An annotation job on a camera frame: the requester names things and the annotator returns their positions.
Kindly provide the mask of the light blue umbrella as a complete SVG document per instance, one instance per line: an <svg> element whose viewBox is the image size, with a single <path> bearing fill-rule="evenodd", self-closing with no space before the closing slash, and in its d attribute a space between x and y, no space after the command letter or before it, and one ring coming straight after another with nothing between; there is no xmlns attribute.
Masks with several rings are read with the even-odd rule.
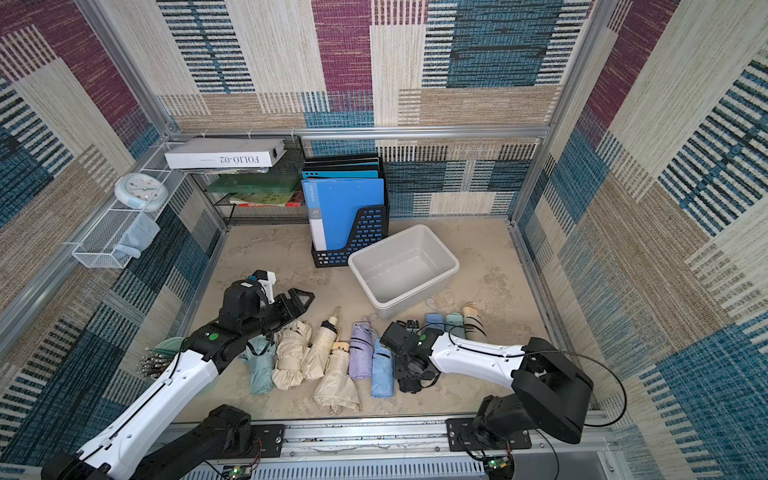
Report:
<svg viewBox="0 0 768 480"><path fill-rule="evenodd" d="M394 358L379 339L374 341L372 356L371 396L388 399L394 396Z"/></svg>

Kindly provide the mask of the beige umbrella black tip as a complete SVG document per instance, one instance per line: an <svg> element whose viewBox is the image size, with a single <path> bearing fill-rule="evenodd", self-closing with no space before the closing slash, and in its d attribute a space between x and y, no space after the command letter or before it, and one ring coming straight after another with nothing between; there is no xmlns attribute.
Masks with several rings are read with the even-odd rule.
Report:
<svg viewBox="0 0 768 480"><path fill-rule="evenodd" d="M340 310L341 307L337 306L328 319L321 323L312 338L309 351L301 365L301 372L307 381L320 379L325 374L333 344L339 336Z"/></svg>

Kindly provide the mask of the beige umbrella wooden handle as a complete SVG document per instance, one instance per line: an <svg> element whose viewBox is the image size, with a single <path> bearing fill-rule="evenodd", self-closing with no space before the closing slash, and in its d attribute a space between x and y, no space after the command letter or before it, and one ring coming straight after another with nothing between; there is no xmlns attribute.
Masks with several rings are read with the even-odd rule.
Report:
<svg viewBox="0 0 768 480"><path fill-rule="evenodd" d="M349 375L350 344L335 342L312 400L318 407L338 414L343 409L359 412L361 402L357 387Z"/></svg>

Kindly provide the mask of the white plastic storage box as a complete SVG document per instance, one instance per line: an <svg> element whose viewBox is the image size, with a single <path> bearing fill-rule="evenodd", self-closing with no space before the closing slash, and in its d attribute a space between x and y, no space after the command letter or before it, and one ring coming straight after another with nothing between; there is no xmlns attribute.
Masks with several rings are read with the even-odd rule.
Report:
<svg viewBox="0 0 768 480"><path fill-rule="evenodd" d="M445 289L460 262L417 224L350 255L348 266L379 317L391 320Z"/></svg>

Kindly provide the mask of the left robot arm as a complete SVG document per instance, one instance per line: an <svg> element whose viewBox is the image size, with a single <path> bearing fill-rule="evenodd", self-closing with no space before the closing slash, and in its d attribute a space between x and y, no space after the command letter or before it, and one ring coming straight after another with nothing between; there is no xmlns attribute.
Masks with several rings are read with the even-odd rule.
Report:
<svg viewBox="0 0 768 480"><path fill-rule="evenodd" d="M59 452L42 467L44 479L180 479L208 460L259 454L248 413L221 405L195 428L154 450L157 439L202 390L243 352L251 339L272 339L307 312L311 292L275 294L272 273L258 270L224 292L218 316L186 337L155 382L76 454Z"/></svg>

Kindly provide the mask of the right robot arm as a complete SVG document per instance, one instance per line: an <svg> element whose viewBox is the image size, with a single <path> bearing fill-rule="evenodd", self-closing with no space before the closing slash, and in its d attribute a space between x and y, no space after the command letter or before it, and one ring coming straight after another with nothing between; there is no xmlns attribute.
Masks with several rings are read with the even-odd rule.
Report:
<svg viewBox="0 0 768 480"><path fill-rule="evenodd" d="M485 397L474 418L449 430L453 449L514 446L540 430L566 444L581 442L594 383L571 359L577 354L532 337L525 345L493 345L461 338L456 326L409 329L391 323L381 344L394 355L395 379L404 393L418 393L443 374L464 375L508 387Z"/></svg>

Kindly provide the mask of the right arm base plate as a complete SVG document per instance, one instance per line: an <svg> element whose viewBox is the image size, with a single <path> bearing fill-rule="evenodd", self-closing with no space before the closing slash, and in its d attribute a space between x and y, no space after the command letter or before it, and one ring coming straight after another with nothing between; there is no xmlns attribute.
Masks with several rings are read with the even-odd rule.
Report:
<svg viewBox="0 0 768 480"><path fill-rule="evenodd" d="M475 427L471 418L449 417L445 420L449 449L451 452L473 452L488 450L524 450L532 447L526 431L502 438L484 427Z"/></svg>

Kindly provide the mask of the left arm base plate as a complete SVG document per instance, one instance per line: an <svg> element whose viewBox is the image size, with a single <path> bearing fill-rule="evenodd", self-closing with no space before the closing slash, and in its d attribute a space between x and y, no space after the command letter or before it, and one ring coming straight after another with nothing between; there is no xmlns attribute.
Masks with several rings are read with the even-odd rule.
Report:
<svg viewBox="0 0 768 480"><path fill-rule="evenodd" d="M279 458L282 453L282 445L285 436L285 424L252 424L250 426L250 438L246 442L249 450L246 457Z"/></svg>

